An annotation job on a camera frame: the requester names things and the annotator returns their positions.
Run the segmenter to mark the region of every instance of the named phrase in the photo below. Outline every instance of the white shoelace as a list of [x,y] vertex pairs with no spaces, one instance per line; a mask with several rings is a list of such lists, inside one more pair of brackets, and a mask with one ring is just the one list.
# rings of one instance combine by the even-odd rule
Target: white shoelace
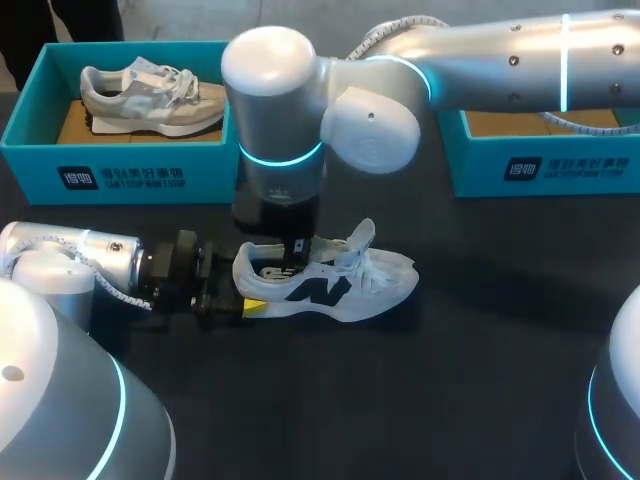
[[342,264],[342,262],[340,262],[340,264],[338,264],[336,262],[336,265],[339,267],[339,275],[354,278],[356,282],[355,285],[371,293],[379,293],[388,286],[397,283],[397,281],[387,273],[375,267],[368,251],[355,251],[350,253],[354,254],[355,257],[352,263]]
[[169,65],[160,65],[158,69],[167,72],[165,79],[168,82],[173,82],[167,88],[156,88],[154,90],[154,93],[171,92],[171,100],[169,100],[167,107],[173,105],[177,100],[196,100],[198,98],[198,77],[193,72],[186,69],[180,71]]

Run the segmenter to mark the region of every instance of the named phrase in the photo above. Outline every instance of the blue box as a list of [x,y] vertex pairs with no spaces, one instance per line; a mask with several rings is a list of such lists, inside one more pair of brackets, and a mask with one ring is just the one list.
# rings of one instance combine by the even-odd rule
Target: blue box
[[[220,61],[226,45],[226,42],[46,45],[0,141],[0,151],[29,203],[231,203],[239,149],[228,103],[220,142],[56,145],[71,101],[80,97],[80,72],[85,66],[122,70],[142,56],[157,64],[187,68],[202,81],[222,83]],[[130,169],[135,180],[132,175],[127,179],[114,175],[114,172],[126,175]],[[143,169],[153,173],[147,178],[135,174]],[[63,181],[68,174],[83,182],[71,185]]]
[[[640,120],[614,113],[620,125]],[[473,137],[460,111],[438,123],[456,197],[640,192],[640,135]]]

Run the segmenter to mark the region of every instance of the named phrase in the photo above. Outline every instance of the person's leg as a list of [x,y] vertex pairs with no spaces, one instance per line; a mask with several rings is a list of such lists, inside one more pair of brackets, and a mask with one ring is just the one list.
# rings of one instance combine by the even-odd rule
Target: person's leg
[[22,90],[45,43],[56,42],[53,17],[46,0],[3,2],[0,14],[0,53]]
[[51,0],[51,6],[74,42],[124,40],[117,0]]

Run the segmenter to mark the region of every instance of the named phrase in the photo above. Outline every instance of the shoe tongue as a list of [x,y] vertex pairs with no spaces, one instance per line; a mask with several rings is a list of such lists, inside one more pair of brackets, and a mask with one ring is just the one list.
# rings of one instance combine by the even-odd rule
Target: shoe tongue
[[347,238],[347,246],[349,250],[359,250],[364,252],[376,236],[376,226],[373,220],[365,218],[360,225],[356,227],[351,236]]
[[336,265],[348,265],[358,260],[367,251],[376,235],[373,220],[365,218],[347,238],[348,251],[336,257]]
[[142,57],[124,69],[122,73],[122,91],[124,92],[133,82],[141,82],[153,88],[166,88],[169,86],[165,77],[157,75],[158,66]]

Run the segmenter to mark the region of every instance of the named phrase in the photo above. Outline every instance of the black n logo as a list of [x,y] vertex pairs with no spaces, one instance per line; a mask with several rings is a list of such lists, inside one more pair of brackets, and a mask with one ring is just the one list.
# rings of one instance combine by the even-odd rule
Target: black n logo
[[351,290],[349,280],[344,277],[340,277],[340,280],[329,291],[327,291],[328,286],[329,280],[326,278],[309,278],[291,292],[285,300],[299,302],[308,298],[312,303],[335,307],[342,297]]

